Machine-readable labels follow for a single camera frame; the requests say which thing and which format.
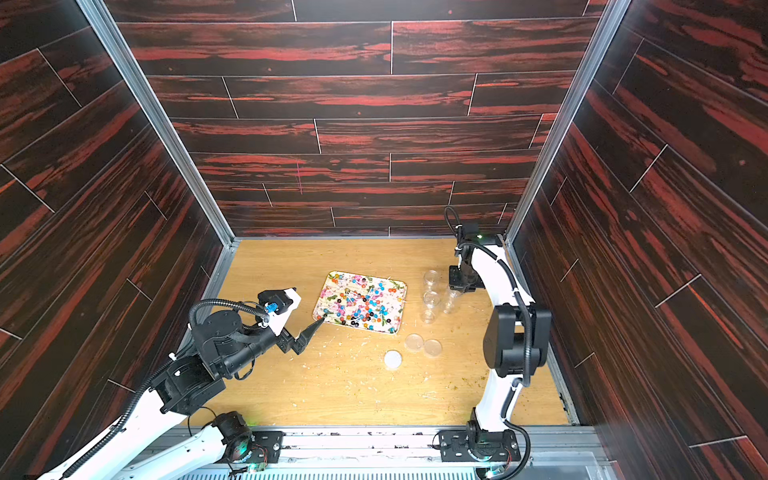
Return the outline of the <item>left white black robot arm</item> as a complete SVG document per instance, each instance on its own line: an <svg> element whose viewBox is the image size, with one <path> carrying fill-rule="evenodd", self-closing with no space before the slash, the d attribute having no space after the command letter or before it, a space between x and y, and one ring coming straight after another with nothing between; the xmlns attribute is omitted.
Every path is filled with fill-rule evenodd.
<svg viewBox="0 0 768 480"><path fill-rule="evenodd" d="M263 291L254 305L217 298L195 303L188 314L190 343L138 387L115 422L44 478L178 479L215 463L236 476L268 463L279 452L279 441L259 444L236 411L215 416L199 432L145 460L137 457L223 392L227 381L246 379L270 348L302 353L323 322L292 336L285 325L300 303L293 288Z"/></svg>

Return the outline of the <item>floral pink rectangular tray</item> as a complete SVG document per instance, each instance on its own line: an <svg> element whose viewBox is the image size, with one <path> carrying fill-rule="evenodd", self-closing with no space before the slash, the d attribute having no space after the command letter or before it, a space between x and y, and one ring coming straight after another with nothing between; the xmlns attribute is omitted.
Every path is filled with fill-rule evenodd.
<svg viewBox="0 0 768 480"><path fill-rule="evenodd" d="M402 281L330 272L312 312L315 321L367 332L399 332L407 285Z"/></svg>

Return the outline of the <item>metal front rail frame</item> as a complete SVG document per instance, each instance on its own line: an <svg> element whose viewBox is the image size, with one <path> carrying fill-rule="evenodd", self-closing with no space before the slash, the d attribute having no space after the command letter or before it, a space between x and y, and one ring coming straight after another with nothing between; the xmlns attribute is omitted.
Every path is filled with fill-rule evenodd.
<svg viewBox="0 0 768 480"><path fill-rule="evenodd" d="M276 464L185 467L183 479L476 479L485 463L442 462L432 447L444 427L256 427L282 431ZM522 479L615 479L612 460L590 427L543 426L529 430L530 459Z"/></svg>

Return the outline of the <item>clear plastic jar lid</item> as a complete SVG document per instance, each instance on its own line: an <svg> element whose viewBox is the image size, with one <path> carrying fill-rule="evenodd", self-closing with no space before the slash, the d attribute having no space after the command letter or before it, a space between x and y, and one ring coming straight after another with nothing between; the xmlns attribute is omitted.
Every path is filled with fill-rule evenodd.
<svg viewBox="0 0 768 480"><path fill-rule="evenodd" d="M410 334L405 338L405 348L410 352L418 352L424 347L424 338L416 333Z"/></svg>

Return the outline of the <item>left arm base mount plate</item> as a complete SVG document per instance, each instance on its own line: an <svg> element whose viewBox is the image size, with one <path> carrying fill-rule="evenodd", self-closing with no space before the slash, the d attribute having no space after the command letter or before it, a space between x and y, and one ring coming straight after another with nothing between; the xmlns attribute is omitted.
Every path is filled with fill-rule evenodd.
<svg viewBox="0 0 768 480"><path fill-rule="evenodd" d="M239 434L229 442L224 459L232 464L276 464L281 455L283 439L282 431Z"/></svg>

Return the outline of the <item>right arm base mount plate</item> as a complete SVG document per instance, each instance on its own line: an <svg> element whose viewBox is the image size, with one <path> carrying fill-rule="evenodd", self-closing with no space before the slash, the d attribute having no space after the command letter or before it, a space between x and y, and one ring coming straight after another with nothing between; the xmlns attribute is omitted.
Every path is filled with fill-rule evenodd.
<svg viewBox="0 0 768 480"><path fill-rule="evenodd" d="M442 462L509 463L522 459L512 430L444 429L433 438L432 447L440 452Z"/></svg>

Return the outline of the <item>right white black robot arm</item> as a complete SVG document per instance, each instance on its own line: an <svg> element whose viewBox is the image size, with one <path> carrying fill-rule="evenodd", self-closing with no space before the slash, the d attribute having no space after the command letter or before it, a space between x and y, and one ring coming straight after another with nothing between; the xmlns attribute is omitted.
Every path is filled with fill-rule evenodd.
<svg viewBox="0 0 768 480"><path fill-rule="evenodd" d="M536 305L520 285L508 260L503 238L487 236L447 206L444 218L456 239L458 263L449 267L449 288L457 293L483 290L492 311L483 336L489 369L483 396L463 430L438 433L445 462L489 464L481 479L510 478L531 455L530 435L512 422L512 412L536 370L546 364L552 313Z"/></svg>

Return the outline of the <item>white-lidded candy jar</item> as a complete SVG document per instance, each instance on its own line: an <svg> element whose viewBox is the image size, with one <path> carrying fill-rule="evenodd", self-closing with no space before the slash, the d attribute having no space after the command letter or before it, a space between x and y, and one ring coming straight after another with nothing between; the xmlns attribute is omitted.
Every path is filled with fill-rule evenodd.
<svg viewBox="0 0 768 480"><path fill-rule="evenodd" d="M446 292L445 303L443 306L443 313L448 315L456 310L458 300L461 298L462 292L459 290L449 289Z"/></svg>

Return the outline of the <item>clear candy jar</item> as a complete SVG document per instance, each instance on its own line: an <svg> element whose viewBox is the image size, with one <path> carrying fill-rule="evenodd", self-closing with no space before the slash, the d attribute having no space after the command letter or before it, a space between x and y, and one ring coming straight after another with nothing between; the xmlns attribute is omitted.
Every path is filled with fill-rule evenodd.
<svg viewBox="0 0 768 480"><path fill-rule="evenodd" d="M434 292L437 289L440 280L440 273L436 270L428 270L423 275L423 282L426 292Z"/></svg>
<svg viewBox="0 0 768 480"><path fill-rule="evenodd" d="M440 305L441 298L440 295L435 291L427 291L423 297L423 313L422 313L422 321L425 324L431 324L433 323L438 315L438 306Z"/></svg>

